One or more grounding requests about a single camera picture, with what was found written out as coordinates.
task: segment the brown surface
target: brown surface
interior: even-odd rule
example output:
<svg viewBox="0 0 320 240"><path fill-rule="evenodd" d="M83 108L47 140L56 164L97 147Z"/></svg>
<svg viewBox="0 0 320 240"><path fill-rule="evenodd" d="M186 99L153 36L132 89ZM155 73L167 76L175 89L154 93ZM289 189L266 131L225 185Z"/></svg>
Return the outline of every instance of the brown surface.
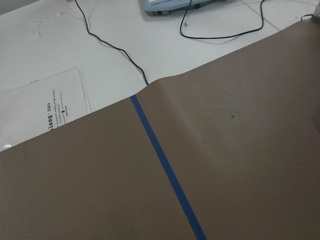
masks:
<svg viewBox="0 0 320 240"><path fill-rule="evenodd" d="M320 24L137 97L208 239L320 239Z"/></svg>
<svg viewBox="0 0 320 240"><path fill-rule="evenodd" d="M208 240L320 239L320 25L137 97ZM0 239L195 239L129 99L0 152Z"/></svg>

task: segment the light blue device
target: light blue device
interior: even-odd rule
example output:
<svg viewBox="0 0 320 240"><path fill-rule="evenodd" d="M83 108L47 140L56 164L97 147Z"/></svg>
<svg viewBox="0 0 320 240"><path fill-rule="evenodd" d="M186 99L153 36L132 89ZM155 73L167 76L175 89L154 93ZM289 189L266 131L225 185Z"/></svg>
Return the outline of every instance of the light blue device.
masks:
<svg viewBox="0 0 320 240"><path fill-rule="evenodd" d="M190 0L142 0L143 8L149 16L168 15L171 11L185 9ZM213 0L192 0L190 9L198 9Z"/></svg>

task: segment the white table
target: white table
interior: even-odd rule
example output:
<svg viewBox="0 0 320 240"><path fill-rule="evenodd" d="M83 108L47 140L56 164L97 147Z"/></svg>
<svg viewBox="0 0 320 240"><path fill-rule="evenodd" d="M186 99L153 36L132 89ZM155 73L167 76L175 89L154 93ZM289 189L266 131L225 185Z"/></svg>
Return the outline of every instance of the white table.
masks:
<svg viewBox="0 0 320 240"><path fill-rule="evenodd" d="M90 30L126 49L149 83L184 73L266 38L313 13L318 0L266 0L261 31L232 40L190 40L179 35L184 11L147 16L139 0L78 0ZM225 36L261 24L259 0L217 0L192 10L185 33ZM81 66L91 108L99 110L145 87L142 75L118 51L85 30L74 1L40 0L0 15L0 92Z"/></svg>

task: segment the blue tape strip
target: blue tape strip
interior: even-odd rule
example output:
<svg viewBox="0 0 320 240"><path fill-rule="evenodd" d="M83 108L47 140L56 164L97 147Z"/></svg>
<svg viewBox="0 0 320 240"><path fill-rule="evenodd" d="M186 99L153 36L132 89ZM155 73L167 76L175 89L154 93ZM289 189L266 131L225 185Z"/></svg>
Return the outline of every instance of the blue tape strip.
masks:
<svg viewBox="0 0 320 240"><path fill-rule="evenodd" d="M192 210L192 208L188 202L188 199L187 199L184 191L182 190L180 183L179 183L173 169L171 168L171 165L165 155L165 152L163 151L163 149L157 139L157 136L156 136L155 132L153 131L153 129L152 129L152 127L151 127L151 125L145 115L145 112L142 109L142 107L137 99L137 96L133 95L130 98L131 98L131 101L134 105L134 108L135 108L135 110L136 110L136 112L142 122L142 125L143 125L146 133L149 136L149 139L153 145L153 148L154 148L154 150L155 150L155 152L156 152L156 154L162 164L162 167L166 173L166 176L168 177L168 179L171 183L171 186L175 192L175 195L180 202L180 205L184 211L185 216L187 217L187 219L189 221L189 224L190 224L196 238L198 240L206 240L207 238L201 229L201 226L197 220L197 217L196 217L194 211Z"/></svg>

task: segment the black wire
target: black wire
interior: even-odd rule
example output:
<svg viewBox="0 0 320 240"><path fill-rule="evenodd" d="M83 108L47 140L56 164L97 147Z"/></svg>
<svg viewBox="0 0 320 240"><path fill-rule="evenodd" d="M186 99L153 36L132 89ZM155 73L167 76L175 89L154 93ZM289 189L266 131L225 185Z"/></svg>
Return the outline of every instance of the black wire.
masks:
<svg viewBox="0 0 320 240"><path fill-rule="evenodd" d="M261 3L260 3L260 12L261 12L261 20L262 20L262 25L261 27L257 28L257 29L253 29L253 30L250 30L250 31L245 31L245 32L242 32L242 33L238 33L238 34L235 34L235 35L231 35L231 36L219 36L219 37L195 37L195 36L187 36L187 35L184 35L182 33L182 24L184 23L184 20L185 20L185 17L187 15L187 12L189 11L190 9L190 6L191 6L191 3L192 3L192 0L190 0L190 3L189 3L189 6L187 7L184 15L183 15L183 18L182 18L182 21L181 21L181 24L180 24L180 34L187 38L187 39L230 39L230 38L234 38L234 37L238 37L238 36L241 36L241 35L245 35L245 34L250 34L250 33L253 33L253 32L257 32L259 30L261 30L263 27L264 27L264 24L265 24L265 20L264 20L264 14L263 14L263 11L262 11L262 4L265 0L262 0Z"/></svg>
<svg viewBox="0 0 320 240"><path fill-rule="evenodd" d="M98 37L97 35L95 35L94 33L92 33L92 32L89 31L88 22L87 22L85 13L84 13L84 11L82 11L82 9L81 9L81 7L79 6L77 0L75 0L75 3L76 3L76 5L78 6L79 10L81 11L81 13L82 13L82 15L83 15L84 22L85 22L85 27L86 27L86 31L88 32L88 34L91 35L91 36L94 36L94 37L95 37L96 39L98 39L100 42L102 42L102 43L104 43L104 44L107 44L108 46L110 46L110 47L112 47L112 48L114 48L114 49L116 49L116 50L118 50L118 51L123 52L123 53L126 55L126 57L129 59L129 61L130 61L137 69L139 69L139 70L141 71L142 76L143 76L143 80L144 80L145 84L148 86L149 83L148 83L148 81L147 81L146 74L145 74L144 70L143 70L140 66L138 66L138 65L131 59L131 57L128 55L128 53L127 53L124 49L119 48L119 47L116 47L116 46L113 46L112 44L110 44L110 43L102 40L100 37Z"/></svg>
<svg viewBox="0 0 320 240"><path fill-rule="evenodd" d="M301 17L301 21L302 21L302 19L304 18L304 17L309 17L309 16L312 16L313 14L306 14L306 15L303 15L302 17Z"/></svg>

